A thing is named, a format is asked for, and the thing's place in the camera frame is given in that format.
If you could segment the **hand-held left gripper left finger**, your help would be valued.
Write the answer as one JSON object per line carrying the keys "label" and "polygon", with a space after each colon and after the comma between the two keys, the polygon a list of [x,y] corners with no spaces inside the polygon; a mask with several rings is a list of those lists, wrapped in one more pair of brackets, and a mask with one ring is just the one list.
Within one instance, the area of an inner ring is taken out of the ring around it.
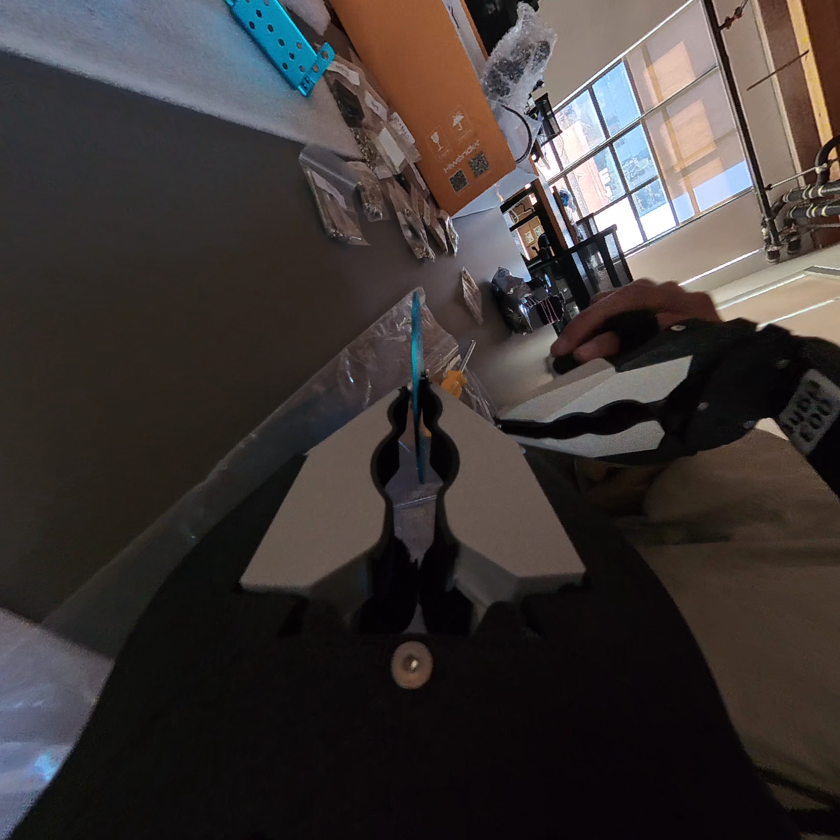
{"label": "hand-held left gripper left finger", "polygon": [[363,632],[400,633],[417,609],[418,563],[386,492],[400,467],[406,387],[310,448],[239,580],[246,592],[334,608]]}

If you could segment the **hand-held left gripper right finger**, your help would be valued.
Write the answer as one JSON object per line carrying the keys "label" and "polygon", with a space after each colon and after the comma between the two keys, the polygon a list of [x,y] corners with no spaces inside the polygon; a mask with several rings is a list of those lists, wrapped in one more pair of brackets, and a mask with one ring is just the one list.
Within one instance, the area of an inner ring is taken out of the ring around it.
{"label": "hand-held left gripper right finger", "polygon": [[496,603],[577,587],[585,567],[520,445],[422,383],[429,465],[442,481],[422,560],[428,632],[470,632]]}

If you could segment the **yellow-handled screwdriver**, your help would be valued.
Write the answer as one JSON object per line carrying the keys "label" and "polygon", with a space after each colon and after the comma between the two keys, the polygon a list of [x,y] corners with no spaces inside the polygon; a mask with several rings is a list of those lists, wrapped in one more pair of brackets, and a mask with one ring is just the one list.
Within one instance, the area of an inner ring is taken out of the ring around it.
{"label": "yellow-handled screwdriver", "polygon": [[[476,347],[476,342],[471,341],[466,356],[460,366],[450,369],[444,375],[441,388],[451,396],[460,398],[467,384],[466,365]],[[412,411],[416,445],[426,442],[430,433],[424,430],[421,420],[420,389],[421,381],[427,378],[427,367],[425,365],[424,342],[421,334],[415,333],[412,337]]]}

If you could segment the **blue round metal plate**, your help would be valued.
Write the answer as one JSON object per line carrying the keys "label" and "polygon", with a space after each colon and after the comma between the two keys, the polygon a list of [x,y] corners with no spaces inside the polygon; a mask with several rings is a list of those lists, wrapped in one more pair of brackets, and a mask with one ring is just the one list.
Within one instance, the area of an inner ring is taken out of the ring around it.
{"label": "blue round metal plate", "polygon": [[416,472],[419,483],[423,485],[427,480],[427,435],[422,414],[421,385],[426,380],[426,367],[423,336],[423,302],[419,290],[415,290],[412,296],[411,366],[411,405]]}

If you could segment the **person's right forearm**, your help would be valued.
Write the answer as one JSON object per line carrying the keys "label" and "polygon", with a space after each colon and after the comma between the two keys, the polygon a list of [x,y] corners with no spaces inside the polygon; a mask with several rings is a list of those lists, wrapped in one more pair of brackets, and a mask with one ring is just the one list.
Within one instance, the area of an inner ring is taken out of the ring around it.
{"label": "person's right forearm", "polygon": [[781,437],[759,430],[665,466],[580,458],[575,469],[710,659],[838,659],[838,498]]}

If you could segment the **crumpled dark plastic wrap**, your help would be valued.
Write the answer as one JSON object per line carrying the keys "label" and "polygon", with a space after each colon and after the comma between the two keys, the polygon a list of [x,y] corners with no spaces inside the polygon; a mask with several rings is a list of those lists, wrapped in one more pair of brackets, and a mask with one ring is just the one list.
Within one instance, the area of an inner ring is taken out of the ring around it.
{"label": "crumpled dark plastic wrap", "polygon": [[564,300],[544,277],[525,280],[499,267],[490,291],[503,321],[516,334],[532,334],[543,327],[560,333],[564,325]]}

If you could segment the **dark shelf unit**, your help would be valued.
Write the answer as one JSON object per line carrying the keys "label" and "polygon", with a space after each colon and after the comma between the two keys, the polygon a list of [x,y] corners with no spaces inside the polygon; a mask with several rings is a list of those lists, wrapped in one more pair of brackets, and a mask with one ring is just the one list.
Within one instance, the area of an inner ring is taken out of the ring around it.
{"label": "dark shelf unit", "polygon": [[582,311],[596,296],[633,281],[616,226],[597,229],[568,191],[535,180],[500,210],[524,258],[526,280],[558,292],[568,308]]}

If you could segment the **clear plastic bag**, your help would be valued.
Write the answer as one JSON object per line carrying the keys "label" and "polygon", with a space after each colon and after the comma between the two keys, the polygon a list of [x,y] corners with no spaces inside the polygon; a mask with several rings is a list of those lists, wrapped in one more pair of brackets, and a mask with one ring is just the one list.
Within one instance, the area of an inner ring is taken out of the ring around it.
{"label": "clear plastic bag", "polygon": [[165,579],[219,522],[411,373],[412,292],[249,431],[185,495],[73,592],[44,629],[114,657]]}

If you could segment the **black insulated pipe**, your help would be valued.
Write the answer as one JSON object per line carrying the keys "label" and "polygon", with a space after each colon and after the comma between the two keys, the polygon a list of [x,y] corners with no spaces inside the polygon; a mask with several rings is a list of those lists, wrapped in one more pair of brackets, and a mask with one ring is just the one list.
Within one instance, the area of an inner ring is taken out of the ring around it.
{"label": "black insulated pipe", "polygon": [[762,221],[763,251],[772,265],[778,265],[782,259],[797,257],[801,254],[806,235],[817,230],[838,228],[839,196],[817,196],[793,198],[793,193],[785,194],[770,207],[770,214]]}
{"label": "black insulated pipe", "polygon": [[776,218],[790,207],[790,218],[817,218],[838,215],[839,181],[829,181],[828,176],[838,158],[829,160],[830,154],[839,147],[839,134],[831,138],[815,157],[815,182],[803,188],[796,188],[782,195],[770,208],[770,217]]}

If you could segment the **pile of small screw bags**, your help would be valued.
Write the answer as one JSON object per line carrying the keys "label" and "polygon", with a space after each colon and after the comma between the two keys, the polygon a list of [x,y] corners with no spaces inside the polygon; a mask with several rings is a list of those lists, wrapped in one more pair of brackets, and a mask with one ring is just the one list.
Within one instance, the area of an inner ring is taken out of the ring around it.
{"label": "pile of small screw bags", "polygon": [[454,222],[421,175],[422,156],[402,116],[349,59],[335,59],[324,80],[358,146],[357,158],[350,161],[314,144],[299,154],[325,234],[366,246],[361,217],[371,224],[394,217],[419,261],[434,262],[437,253],[456,256]]}

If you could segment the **person's beige jacket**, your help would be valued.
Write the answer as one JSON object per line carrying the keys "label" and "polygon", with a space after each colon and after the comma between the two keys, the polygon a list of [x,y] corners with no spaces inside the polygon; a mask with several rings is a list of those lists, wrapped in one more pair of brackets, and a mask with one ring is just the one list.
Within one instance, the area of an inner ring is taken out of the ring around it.
{"label": "person's beige jacket", "polygon": [[799,788],[838,801],[839,673],[834,638],[714,640],[705,650],[751,758]]}

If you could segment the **bubble wrap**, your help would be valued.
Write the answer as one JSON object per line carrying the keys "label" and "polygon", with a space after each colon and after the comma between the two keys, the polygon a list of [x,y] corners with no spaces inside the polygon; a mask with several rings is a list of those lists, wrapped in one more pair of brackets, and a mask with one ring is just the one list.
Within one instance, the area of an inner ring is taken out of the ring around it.
{"label": "bubble wrap", "polygon": [[480,76],[489,100],[525,112],[543,81],[558,35],[539,15],[539,2],[518,2],[516,20],[500,37]]}

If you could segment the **orange and white cardboard box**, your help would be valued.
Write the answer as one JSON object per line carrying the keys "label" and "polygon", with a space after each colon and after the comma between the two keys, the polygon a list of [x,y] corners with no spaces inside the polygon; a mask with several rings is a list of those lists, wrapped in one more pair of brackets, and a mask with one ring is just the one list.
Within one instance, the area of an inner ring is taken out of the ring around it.
{"label": "orange and white cardboard box", "polygon": [[487,52],[466,2],[332,1],[354,51],[405,123],[437,204],[453,217],[499,207],[537,179],[522,121],[511,147],[480,85]]}

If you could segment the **white foam sheet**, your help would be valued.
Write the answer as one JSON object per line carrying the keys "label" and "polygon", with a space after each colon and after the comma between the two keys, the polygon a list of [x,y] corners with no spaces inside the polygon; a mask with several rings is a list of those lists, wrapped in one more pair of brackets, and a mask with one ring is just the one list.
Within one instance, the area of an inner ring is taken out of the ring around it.
{"label": "white foam sheet", "polygon": [[1,42],[7,53],[357,158],[326,83],[309,98],[292,89],[225,2],[2,1]]}

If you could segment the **blue L bracket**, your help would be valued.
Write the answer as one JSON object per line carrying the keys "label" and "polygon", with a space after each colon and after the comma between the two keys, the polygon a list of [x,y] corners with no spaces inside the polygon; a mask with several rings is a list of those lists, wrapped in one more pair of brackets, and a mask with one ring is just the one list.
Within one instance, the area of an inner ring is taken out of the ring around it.
{"label": "blue L bracket", "polygon": [[278,1],[226,1],[229,13],[286,83],[309,98],[334,62],[328,42],[314,45]]}

